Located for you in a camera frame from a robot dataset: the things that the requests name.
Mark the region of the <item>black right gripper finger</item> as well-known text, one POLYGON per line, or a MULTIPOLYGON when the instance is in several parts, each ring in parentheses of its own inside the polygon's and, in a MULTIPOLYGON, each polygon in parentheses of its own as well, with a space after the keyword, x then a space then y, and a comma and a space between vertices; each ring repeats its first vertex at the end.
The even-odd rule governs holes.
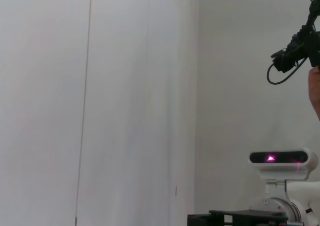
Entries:
POLYGON ((187 226, 224 226, 224 216, 196 214, 187 216, 187 226))

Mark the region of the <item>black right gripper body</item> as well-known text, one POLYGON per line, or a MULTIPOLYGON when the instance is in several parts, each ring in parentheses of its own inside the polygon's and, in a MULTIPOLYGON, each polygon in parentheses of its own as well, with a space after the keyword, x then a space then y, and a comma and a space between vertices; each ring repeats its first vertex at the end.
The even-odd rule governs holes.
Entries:
POLYGON ((242 210, 214 211, 209 213, 217 222, 217 226, 285 226, 288 218, 282 213, 242 210))

